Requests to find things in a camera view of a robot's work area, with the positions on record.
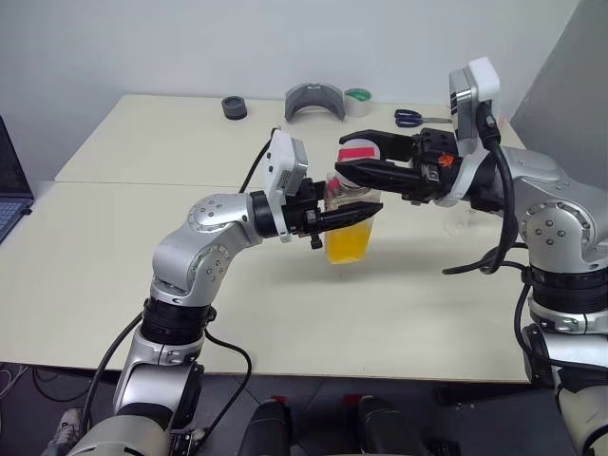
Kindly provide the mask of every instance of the laptop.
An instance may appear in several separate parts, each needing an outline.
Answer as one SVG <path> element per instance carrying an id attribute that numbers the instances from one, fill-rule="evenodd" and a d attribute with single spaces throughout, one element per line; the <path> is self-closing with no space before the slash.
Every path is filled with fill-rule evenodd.
<path id="1" fill-rule="evenodd" d="M 34 196 L 0 116 L 0 242 L 22 216 L 31 214 Z"/>

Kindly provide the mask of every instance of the black cap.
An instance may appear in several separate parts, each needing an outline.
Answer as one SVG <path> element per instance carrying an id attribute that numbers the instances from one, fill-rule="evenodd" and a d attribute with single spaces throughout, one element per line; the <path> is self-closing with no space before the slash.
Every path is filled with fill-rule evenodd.
<path id="1" fill-rule="evenodd" d="M 231 121 L 247 117 L 247 106 L 241 97 L 226 97 L 221 101 L 224 116 Z"/>

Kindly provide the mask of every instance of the laptop keyboard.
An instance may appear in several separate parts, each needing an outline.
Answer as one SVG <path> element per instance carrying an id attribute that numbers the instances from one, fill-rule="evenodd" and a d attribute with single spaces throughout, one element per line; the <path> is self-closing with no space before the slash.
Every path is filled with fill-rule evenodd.
<path id="1" fill-rule="evenodd" d="M 0 231 L 23 209 L 23 206 L 23 202 L 0 201 Z"/>

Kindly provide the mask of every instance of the blue scissors handle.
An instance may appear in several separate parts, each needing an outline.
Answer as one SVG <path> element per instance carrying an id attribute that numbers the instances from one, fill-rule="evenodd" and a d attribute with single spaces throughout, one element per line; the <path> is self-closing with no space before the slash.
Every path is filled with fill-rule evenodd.
<path id="1" fill-rule="evenodd" d="M 395 109 L 395 123 L 397 126 L 413 128 L 422 125 L 424 121 L 422 114 L 418 111 L 412 111 L 411 109 Z"/>

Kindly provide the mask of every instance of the shoe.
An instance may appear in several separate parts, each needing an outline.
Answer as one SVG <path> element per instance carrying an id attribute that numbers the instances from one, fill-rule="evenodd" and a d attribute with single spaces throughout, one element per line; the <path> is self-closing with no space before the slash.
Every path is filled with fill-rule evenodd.
<path id="1" fill-rule="evenodd" d="M 64 456 L 79 440 L 80 437 L 80 417 L 79 408 L 70 408 L 64 412 L 55 431 L 53 440 L 48 442 L 47 448 L 41 456 Z"/>

